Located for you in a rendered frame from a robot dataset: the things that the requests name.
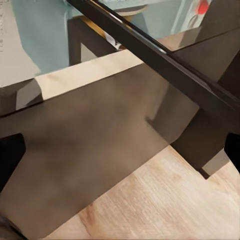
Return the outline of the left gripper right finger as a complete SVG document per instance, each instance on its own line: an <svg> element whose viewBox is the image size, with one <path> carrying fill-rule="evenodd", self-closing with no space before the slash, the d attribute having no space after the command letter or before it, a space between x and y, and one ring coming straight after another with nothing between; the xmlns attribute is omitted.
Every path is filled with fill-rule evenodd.
<svg viewBox="0 0 240 240"><path fill-rule="evenodd" d="M240 173L240 135L229 133L225 140L224 151Z"/></svg>

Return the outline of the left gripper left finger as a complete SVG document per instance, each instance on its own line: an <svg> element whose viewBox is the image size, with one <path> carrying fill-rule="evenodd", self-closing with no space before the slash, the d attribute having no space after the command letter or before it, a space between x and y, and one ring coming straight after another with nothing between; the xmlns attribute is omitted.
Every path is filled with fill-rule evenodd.
<svg viewBox="0 0 240 240"><path fill-rule="evenodd" d="M0 193L26 153L22 133L0 138Z"/></svg>

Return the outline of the microwave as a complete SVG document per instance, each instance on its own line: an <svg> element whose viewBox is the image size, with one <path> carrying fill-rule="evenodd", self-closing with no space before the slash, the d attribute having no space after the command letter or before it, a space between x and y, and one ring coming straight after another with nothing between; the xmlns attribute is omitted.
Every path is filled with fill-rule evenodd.
<svg viewBox="0 0 240 240"><path fill-rule="evenodd" d="M61 0L240 135L240 0Z"/></svg>

